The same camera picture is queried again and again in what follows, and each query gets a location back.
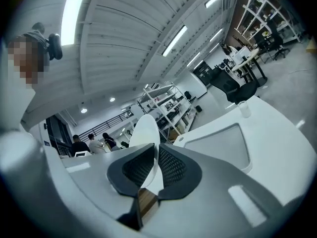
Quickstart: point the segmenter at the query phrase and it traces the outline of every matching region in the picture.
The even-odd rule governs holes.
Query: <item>gray floor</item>
[[[287,46],[290,53],[285,59],[279,56],[277,61],[268,60],[266,64],[259,59],[268,81],[258,88],[256,95],[284,114],[317,151],[317,57],[307,53],[306,46],[307,42]],[[253,72],[256,77],[261,76],[255,65]],[[213,86],[197,104],[203,111],[195,118],[191,130],[236,108]]]

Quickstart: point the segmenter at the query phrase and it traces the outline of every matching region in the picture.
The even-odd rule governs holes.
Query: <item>black headphones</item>
[[[60,60],[63,57],[61,50],[60,36],[58,34],[50,34],[49,39],[46,39],[48,45],[48,52],[50,55],[50,61],[53,59]]]

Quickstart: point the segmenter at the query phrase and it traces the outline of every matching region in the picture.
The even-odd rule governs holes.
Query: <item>white ceiling panel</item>
[[[7,37],[30,31],[36,22],[44,24],[46,38],[50,33],[60,34],[65,1],[25,0]],[[204,56],[212,47],[209,39],[217,29],[224,28],[222,38],[229,28],[232,14],[227,10],[232,11],[236,0],[218,0],[205,8],[207,1],[83,0],[75,44],[63,46],[63,58],[51,62],[49,72],[35,88],[37,94],[25,119],[39,122],[37,119],[82,100],[92,100],[93,109],[98,103],[93,100],[105,94],[141,89],[147,83],[179,75],[197,52]],[[163,51],[183,25],[186,33],[163,57]],[[70,109],[72,116],[82,117],[77,112],[76,108]]]

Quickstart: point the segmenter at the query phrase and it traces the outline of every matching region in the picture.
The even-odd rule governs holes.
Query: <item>metal shelving unit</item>
[[[143,89],[143,91],[144,94],[138,103],[144,112],[155,117],[160,133],[166,140],[173,143],[176,139],[175,133],[181,135],[190,130],[197,111],[174,84],[154,90]]]
[[[285,15],[283,15],[283,13],[281,12],[282,6],[276,7],[271,0],[248,0],[247,5],[243,5],[243,8],[245,10],[235,30],[239,32],[249,43],[256,34],[263,30],[264,27],[267,29],[269,33],[271,33],[271,29],[267,26],[265,20],[268,18],[272,20],[276,17],[281,18],[281,25],[277,26],[278,32],[285,30],[285,28],[287,27],[293,33],[293,36],[283,38],[284,43],[287,43],[295,39],[297,39],[297,41],[300,42],[300,34],[296,32],[292,20],[287,20]],[[258,27],[255,27],[253,29],[255,30],[255,32],[251,32],[250,34],[250,28],[256,21],[259,21],[260,24]]]

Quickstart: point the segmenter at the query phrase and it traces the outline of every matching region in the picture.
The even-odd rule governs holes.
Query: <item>black railing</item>
[[[124,112],[114,118],[111,118],[95,127],[93,127],[90,130],[85,131],[84,133],[79,135],[79,139],[81,141],[88,141],[88,135],[93,134],[94,136],[97,136],[101,133],[104,133],[107,129],[110,129],[111,127],[117,125],[118,123],[128,119],[129,117],[133,116],[131,111]]]

